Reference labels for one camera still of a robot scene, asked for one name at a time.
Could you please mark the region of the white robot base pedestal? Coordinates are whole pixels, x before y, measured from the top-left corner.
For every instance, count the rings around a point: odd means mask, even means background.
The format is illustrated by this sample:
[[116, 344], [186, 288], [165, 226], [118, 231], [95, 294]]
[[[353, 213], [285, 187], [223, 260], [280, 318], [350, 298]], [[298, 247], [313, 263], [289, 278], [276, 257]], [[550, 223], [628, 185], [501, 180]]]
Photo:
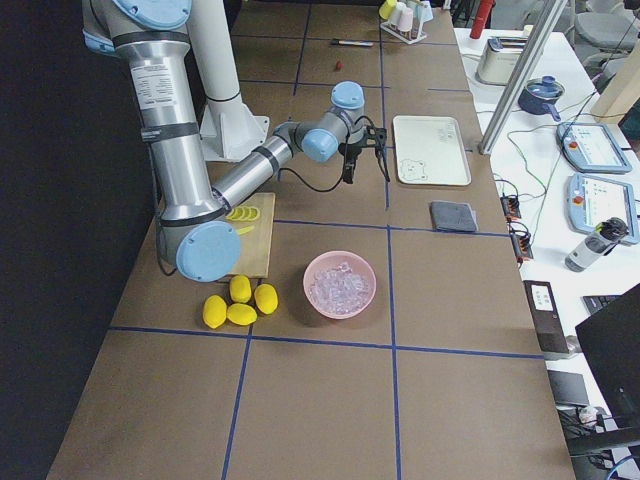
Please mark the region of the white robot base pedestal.
[[206, 96], [204, 158], [240, 161], [266, 140], [269, 119], [254, 115], [243, 101], [224, 4], [194, 0], [187, 30]]

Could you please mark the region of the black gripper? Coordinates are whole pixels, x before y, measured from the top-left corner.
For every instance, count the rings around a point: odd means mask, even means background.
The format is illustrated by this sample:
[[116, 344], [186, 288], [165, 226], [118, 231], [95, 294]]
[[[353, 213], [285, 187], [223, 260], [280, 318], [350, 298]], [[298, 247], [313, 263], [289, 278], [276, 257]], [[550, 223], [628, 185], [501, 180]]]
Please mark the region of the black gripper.
[[343, 163], [341, 180], [346, 184], [352, 184], [356, 161], [361, 152], [366, 148], [373, 148], [381, 174], [386, 182], [390, 181], [387, 152], [387, 129], [375, 125], [365, 125], [360, 130], [357, 140], [347, 140], [338, 147], [339, 152], [348, 160]]

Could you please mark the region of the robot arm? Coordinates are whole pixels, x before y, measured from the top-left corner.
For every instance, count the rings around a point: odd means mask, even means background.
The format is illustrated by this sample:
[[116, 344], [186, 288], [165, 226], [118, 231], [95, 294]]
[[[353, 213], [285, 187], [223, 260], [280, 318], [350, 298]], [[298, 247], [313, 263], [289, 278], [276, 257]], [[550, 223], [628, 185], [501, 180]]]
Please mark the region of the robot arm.
[[338, 83], [316, 121], [271, 127], [240, 92], [220, 1], [86, 1], [86, 46], [123, 60], [141, 118], [141, 137], [164, 204], [156, 252], [184, 277], [212, 282], [237, 263], [241, 241], [226, 222], [296, 154], [343, 158], [350, 182], [360, 153], [386, 157], [386, 132], [365, 114], [362, 87]]

